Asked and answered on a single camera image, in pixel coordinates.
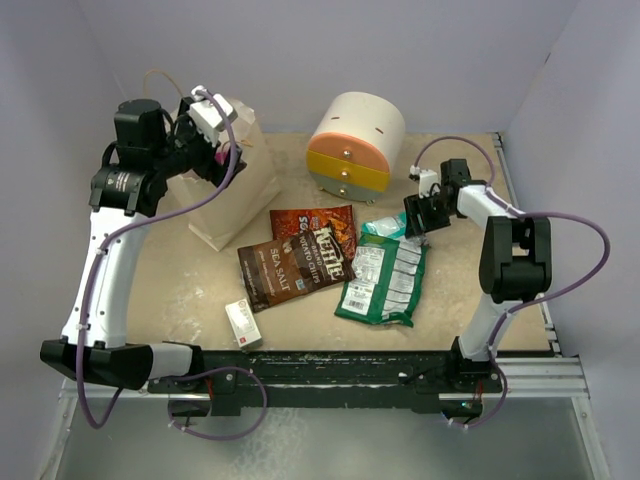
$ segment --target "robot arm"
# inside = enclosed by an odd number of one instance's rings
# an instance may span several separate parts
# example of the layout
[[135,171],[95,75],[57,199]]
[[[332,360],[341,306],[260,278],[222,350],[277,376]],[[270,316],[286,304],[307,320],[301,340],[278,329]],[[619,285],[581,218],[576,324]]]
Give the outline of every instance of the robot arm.
[[[104,255],[93,285],[86,329],[85,378],[88,382],[140,388],[149,379],[184,375],[193,367],[197,347],[163,343],[127,345],[127,308],[137,259],[149,226],[131,229],[100,251],[104,238],[121,228],[156,215],[167,191],[167,179],[193,170],[220,185],[229,168],[214,160],[223,120],[208,100],[195,94],[183,98],[178,119],[165,130],[168,114],[154,100],[121,104],[115,115],[117,140],[105,152],[102,167],[91,181],[91,239],[76,301],[61,339],[43,342],[41,359],[70,378],[78,345],[80,306],[96,253]],[[233,107],[214,98],[233,120]],[[116,150],[117,164],[110,163]],[[236,165],[235,174],[244,166]]]
[[[533,300],[551,285],[551,225],[548,218],[528,218],[499,200],[491,187],[471,179],[466,160],[441,164],[441,182],[431,170],[412,167],[410,178],[419,193],[405,198],[407,237],[451,224],[450,216],[469,218],[485,230],[479,277],[483,295],[471,323],[459,338],[462,357],[484,362],[489,344],[497,346],[514,316],[495,332],[500,317],[512,307]],[[513,247],[526,251],[516,255]]]

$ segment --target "brown paper bag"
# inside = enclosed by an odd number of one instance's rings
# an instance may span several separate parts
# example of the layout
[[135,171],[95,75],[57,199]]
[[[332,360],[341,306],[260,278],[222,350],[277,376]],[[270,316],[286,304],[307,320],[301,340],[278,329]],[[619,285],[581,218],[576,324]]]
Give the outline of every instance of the brown paper bag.
[[[229,99],[229,103],[238,112],[238,118],[232,123],[233,133],[241,144],[242,160],[247,166],[215,200],[187,214],[189,229],[216,251],[229,243],[280,192],[255,112],[239,100]],[[227,132],[222,132],[221,145],[225,145],[228,138]],[[183,207],[210,195],[216,188],[193,172],[171,178],[168,185]]]

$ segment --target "brown chip bag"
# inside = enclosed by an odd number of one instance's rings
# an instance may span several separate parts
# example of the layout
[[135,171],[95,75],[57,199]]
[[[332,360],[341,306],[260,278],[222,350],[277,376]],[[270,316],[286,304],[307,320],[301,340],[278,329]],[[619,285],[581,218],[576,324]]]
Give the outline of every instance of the brown chip bag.
[[358,235],[351,205],[334,208],[271,210],[273,238],[286,238],[306,230],[316,230],[331,223],[336,239],[349,260],[356,255]]
[[330,225],[239,248],[238,257],[254,312],[355,278]]

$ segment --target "white wall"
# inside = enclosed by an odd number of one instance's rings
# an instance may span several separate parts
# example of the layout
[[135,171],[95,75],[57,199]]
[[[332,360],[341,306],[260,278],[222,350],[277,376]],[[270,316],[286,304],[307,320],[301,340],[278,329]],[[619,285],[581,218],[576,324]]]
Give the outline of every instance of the white wall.
[[129,97],[157,67],[241,98],[270,131],[312,131],[365,90],[409,131],[479,132],[507,127],[577,0],[79,2]]
[[62,377],[42,340],[69,314],[86,252],[89,182],[122,101],[72,0],[0,7],[0,424],[3,479],[33,478]]
[[[608,267],[553,302],[565,353],[585,367],[606,454],[619,479],[638,478],[640,421],[640,3],[582,0],[506,134],[521,204],[597,220],[613,244]],[[554,285],[601,252],[580,227],[554,225]]]

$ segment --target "round container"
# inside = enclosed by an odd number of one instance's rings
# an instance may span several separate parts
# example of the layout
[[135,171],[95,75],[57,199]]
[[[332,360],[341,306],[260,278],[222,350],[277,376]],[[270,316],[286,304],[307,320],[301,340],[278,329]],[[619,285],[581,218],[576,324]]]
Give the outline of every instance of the round container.
[[311,137],[307,167],[326,191],[373,201],[389,185],[404,133],[404,118],[392,103],[369,93],[343,93]]

